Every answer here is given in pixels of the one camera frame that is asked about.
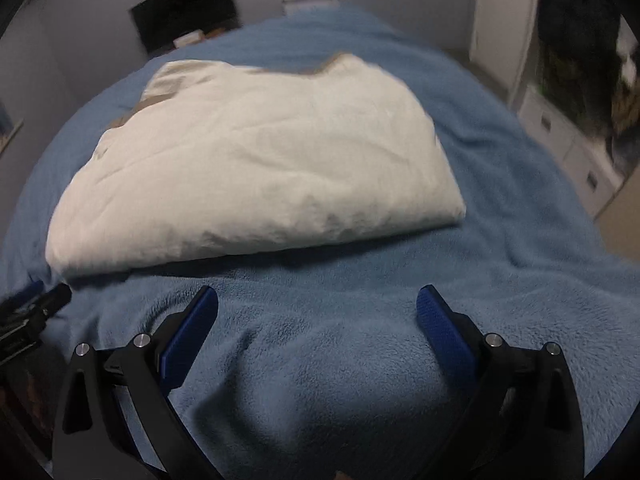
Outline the cream hooded puffer jacket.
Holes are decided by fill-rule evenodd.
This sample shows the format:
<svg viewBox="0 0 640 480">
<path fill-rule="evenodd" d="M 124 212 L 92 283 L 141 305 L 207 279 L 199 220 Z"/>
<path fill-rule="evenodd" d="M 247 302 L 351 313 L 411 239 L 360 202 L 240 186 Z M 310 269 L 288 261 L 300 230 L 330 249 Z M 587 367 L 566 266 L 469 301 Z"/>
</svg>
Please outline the cream hooded puffer jacket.
<svg viewBox="0 0 640 480">
<path fill-rule="evenodd" d="M 333 245 L 466 213 L 409 87 L 342 53 L 313 72 L 179 61 L 154 74 L 61 195 L 47 263 L 66 278 Z"/>
</svg>

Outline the hanging clothes in wardrobe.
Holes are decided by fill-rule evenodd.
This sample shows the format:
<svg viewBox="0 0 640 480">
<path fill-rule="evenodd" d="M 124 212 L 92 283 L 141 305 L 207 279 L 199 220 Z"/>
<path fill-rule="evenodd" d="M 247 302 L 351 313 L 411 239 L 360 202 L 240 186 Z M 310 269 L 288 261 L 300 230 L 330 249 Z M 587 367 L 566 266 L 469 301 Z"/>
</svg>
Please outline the hanging clothes in wardrobe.
<svg viewBox="0 0 640 480">
<path fill-rule="evenodd" d="M 639 165 L 639 0 L 539 0 L 537 34 L 544 95 L 629 176 Z"/>
</svg>

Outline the wooden window sill shelf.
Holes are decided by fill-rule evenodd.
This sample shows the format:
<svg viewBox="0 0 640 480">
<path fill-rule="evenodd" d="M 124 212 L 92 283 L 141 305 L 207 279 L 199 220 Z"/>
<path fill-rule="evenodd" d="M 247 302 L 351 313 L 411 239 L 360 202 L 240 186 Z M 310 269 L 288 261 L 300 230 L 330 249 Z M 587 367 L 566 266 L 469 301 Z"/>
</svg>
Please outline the wooden window sill shelf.
<svg viewBox="0 0 640 480">
<path fill-rule="evenodd" d="M 14 136 L 24 125 L 23 119 L 14 120 L 9 113 L 2 108 L 0 112 L 0 154 L 2 154 L 14 139 Z"/>
</svg>

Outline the blue fleece bed blanket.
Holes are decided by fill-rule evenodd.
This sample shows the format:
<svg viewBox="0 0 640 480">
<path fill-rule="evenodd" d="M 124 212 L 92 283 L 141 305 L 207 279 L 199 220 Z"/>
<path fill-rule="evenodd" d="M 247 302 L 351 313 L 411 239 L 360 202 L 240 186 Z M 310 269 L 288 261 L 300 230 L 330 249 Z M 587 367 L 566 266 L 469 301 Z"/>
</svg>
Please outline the blue fleece bed blanket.
<svg viewBox="0 0 640 480">
<path fill-rule="evenodd" d="M 338 52 L 405 81 L 432 116 L 466 203 L 461 224 L 78 282 L 8 377 L 51 413 L 76 344 L 126 344 L 209 285 L 218 320 L 171 401 L 225 477 L 431 478 L 443 452 L 460 453 L 416 322 L 432 284 L 485 332 L 563 348 L 596 466 L 639 401 L 639 268 L 606 251 L 570 180 L 510 110 L 444 52 L 356 6 L 273 18 L 175 58 L 301 72 Z"/>
</svg>

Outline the white drawer cabinet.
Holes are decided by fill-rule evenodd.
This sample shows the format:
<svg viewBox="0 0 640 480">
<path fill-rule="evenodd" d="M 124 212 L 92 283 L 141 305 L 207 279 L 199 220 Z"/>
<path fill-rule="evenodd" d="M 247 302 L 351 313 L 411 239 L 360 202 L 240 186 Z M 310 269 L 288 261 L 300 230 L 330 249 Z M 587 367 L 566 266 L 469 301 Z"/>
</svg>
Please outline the white drawer cabinet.
<svg viewBox="0 0 640 480">
<path fill-rule="evenodd" d="M 526 87 L 518 119 L 570 178 L 590 217 L 597 218 L 624 183 L 608 156 L 605 140 L 587 138 L 533 84 Z"/>
</svg>

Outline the white box under router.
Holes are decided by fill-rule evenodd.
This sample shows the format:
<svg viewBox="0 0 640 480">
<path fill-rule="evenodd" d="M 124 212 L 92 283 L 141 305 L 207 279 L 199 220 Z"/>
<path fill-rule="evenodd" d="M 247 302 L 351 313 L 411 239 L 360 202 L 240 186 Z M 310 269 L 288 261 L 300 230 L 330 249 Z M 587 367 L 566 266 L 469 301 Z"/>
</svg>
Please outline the white box under router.
<svg viewBox="0 0 640 480">
<path fill-rule="evenodd" d="M 335 9 L 341 4 L 340 0 L 282 0 L 281 3 L 286 16 L 312 10 Z"/>
</svg>

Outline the white door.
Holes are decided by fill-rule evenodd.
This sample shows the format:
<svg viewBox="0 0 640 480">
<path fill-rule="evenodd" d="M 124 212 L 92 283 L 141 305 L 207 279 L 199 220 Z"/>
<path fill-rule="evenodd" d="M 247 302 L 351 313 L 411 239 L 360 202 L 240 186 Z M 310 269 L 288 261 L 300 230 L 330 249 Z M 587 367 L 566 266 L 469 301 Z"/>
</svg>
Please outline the white door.
<svg viewBox="0 0 640 480">
<path fill-rule="evenodd" d="M 475 0 L 470 61 L 512 102 L 532 42 L 538 0 Z"/>
</svg>

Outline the black wall monitor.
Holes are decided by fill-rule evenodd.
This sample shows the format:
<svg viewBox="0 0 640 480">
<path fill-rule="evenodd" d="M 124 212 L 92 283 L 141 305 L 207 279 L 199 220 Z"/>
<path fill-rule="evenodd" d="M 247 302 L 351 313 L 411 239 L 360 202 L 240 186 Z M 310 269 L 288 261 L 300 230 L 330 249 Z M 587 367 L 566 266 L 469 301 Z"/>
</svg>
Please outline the black wall monitor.
<svg viewBox="0 0 640 480">
<path fill-rule="evenodd" d="M 190 32 L 208 35 L 241 26 L 235 0 L 143 0 L 129 14 L 149 56 L 172 50 Z"/>
</svg>

